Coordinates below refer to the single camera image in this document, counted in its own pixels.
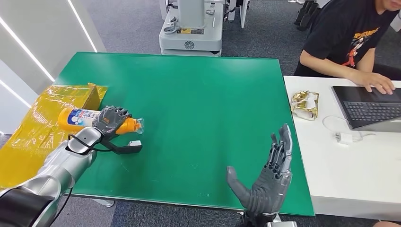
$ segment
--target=laptop keyboard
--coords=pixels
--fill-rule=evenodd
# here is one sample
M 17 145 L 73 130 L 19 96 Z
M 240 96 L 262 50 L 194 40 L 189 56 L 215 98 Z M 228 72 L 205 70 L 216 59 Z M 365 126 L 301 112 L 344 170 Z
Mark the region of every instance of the laptop keyboard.
M 381 122 L 401 116 L 401 104 L 343 102 L 353 121 Z

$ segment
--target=bottle label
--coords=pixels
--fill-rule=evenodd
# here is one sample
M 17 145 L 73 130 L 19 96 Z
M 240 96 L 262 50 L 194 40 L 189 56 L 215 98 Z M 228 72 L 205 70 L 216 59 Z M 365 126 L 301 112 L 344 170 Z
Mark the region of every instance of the bottle label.
M 97 111 L 83 110 L 83 109 L 72 109 L 68 115 L 67 123 L 79 126 L 92 127 L 92 121 L 98 115 Z

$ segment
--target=human hand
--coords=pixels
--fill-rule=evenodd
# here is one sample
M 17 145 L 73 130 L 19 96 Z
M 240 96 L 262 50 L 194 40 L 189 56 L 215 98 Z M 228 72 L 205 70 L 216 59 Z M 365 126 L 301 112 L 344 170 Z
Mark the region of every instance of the human hand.
M 113 138 L 117 129 L 124 123 L 127 117 L 132 117 L 122 107 L 106 106 L 92 122 L 92 127 L 99 129 L 106 139 Z
M 238 180 L 235 169 L 227 166 L 226 181 L 242 206 L 249 212 L 277 213 L 283 204 L 292 178 L 290 171 L 292 139 L 287 124 L 279 129 L 279 134 L 278 142 L 276 135 L 274 133 L 271 135 L 269 158 L 251 190 Z
M 372 92 L 373 85 L 380 93 L 392 95 L 392 91 L 395 90 L 394 84 L 391 80 L 379 73 L 374 72 L 362 72 L 358 71 L 350 78 L 350 80 L 358 85 L 362 85 L 368 92 Z

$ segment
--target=plastic bottle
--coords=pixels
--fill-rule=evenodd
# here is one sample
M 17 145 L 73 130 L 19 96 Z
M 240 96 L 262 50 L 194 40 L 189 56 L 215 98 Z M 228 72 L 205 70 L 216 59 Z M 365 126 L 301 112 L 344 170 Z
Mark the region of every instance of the plastic bottle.
M 92 127 L 92 121 L 99 115 L 100 111 L 85 110 L 73 107 L 64 108 L 57 122 L 60 128 L 68 131 L 79 131 L 85 127 Z M 125 134 L 127 132 L 143 133 L 143 119 L 127 118 L 124 123 L 117 129 L 116 134 Z

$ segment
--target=black t-shirt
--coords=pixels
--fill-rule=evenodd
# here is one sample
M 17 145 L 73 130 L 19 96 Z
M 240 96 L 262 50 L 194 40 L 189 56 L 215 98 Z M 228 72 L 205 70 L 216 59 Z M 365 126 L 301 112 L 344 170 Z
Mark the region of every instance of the black t-shirt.
M 313 22 L 303 49 L 316 58 L 354 68 L 377 46 L 398 13 L 377 14 L 375 0 L 331 0 Z M 301 63 L 294 75 L 326 77 Z

